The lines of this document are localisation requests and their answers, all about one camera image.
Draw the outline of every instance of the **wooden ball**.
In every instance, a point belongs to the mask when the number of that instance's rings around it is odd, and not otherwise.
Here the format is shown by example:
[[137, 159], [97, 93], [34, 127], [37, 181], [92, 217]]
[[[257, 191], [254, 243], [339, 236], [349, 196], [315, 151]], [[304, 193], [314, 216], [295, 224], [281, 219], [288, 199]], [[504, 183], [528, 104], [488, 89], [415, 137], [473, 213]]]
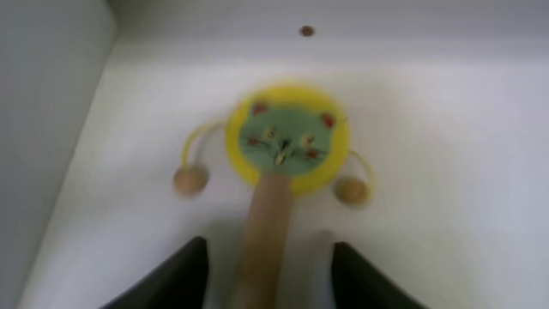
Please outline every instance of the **wooden ball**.
[[334, 192], [340, 202], [350, 206], [364, 204], [369, 193], [364, 181], [355, 177], [345, 177], [338, 180], [335, 183]]
[[173, 185], [185, 196], [202, 192], [208, 183], [208, 170], [204, 167], [180, 167], [173, 175]]

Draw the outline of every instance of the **yellow circle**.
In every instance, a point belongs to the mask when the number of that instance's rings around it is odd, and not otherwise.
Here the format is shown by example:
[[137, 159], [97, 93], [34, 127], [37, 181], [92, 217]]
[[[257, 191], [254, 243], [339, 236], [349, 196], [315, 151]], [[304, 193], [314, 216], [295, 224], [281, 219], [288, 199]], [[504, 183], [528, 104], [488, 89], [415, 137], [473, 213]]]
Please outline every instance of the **yellow circle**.
[[240, 129], [250, 115], [251, 105], [258, 98], [268, 100], [269, 104], [273, 106], [292, 105], [311, 112], [331, 112], [335, 115], [335, 130], [331, 136], [328, 157], [311, 172], [292, 179], [292, 192], [297, 195], [325, 186], [337, 174], [347, 158], [349, 151], [347, 116], [328, 94], [302, 84], [286, 84], [266, 88], [250, 95], [237, 105], [226, 127], [226, 151], [237, 173], [253, 185], [259, 180], [260, 171], [245, 159], [238, 146]]

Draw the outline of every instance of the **cat ear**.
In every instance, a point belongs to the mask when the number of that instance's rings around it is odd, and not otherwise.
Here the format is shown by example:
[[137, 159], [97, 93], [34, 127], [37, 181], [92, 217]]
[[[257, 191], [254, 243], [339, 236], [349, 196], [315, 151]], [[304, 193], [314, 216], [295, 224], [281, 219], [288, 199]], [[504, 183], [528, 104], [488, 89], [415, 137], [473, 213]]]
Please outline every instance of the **cat ear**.
[[320, 119], [323, 121], [326, 129], [332, 130], [335, 127], [335, 117], [329, 112], [323, 112], [320, 114]]
[[258, 99], [254, 104], [251, 106], [250, 114], [251, 116], [257, 116], [260, 113], [268, 111], [268, 102], [265, 99]]

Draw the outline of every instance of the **white surface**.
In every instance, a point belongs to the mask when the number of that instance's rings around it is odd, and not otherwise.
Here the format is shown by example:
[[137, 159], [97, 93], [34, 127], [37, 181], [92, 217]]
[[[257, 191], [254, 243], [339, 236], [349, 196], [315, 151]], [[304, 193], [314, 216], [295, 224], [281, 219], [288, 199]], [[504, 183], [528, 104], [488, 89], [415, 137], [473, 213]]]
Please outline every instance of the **white surface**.
[[[274, 23], [268, 5], [240, 15], [245, 2], [189, 3], [143, 4], [123, 24], [21, 308], [97, 308], [198, 234], [209, 238], [213, 259], [207, 307], [219, 307], [250, 188], [229, 166], [221, 133], [204, 146], [211, 180], [201, 196], [174, 194], [172, 174], [193, 128], [289, 76], [342, 102], [353, 147], [377, 169], [380, 191], [364, 211], [344, 208], [329, 190], [299, 200], [280, 308], [316, 307], [309, 297], [318, 297], [313, 281], [332, 239], [350, 241], [432, 308], [546, 307], [549, 57], [494, 54], [517, 41], [487, 37], [378, 44], [357, 32], [338, 45], [338, 33], [320, 31], [338, 24], [326, 18], [333, 5], [305, 22], [297, 18], [304, 9]], [[343, 21], [353, 6], [340, 10]], [[209, 21], [215, 31], [206, 31]], [[317, 26], [317, 39], [295, 36], [302, 23]], [[242, 27], [217, 36], [235, 24]], [[248, 32], [233, 36], [238, 29]], [[261, 39], [263, 31], [276, 39]], [[470, 53], [452, 53], [449, 42]], [[422, 53], [399, 58], [396, 46]], [[393, 57], [372, 60], [383, 51]]]
[[0, 2], [0, 308], [13, 309], [111, 50], [99, 1]]

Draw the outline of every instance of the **cat face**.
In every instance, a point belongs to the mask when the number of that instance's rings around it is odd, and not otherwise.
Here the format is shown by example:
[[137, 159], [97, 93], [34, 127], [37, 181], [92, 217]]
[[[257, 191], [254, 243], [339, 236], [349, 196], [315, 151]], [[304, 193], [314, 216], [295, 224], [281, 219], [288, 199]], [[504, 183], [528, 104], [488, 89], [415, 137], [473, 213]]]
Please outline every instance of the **cat face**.
[[328, 157], [335, 117], [257, 102], [239, 134], [244, 157], [262, 172], [306, 174]]

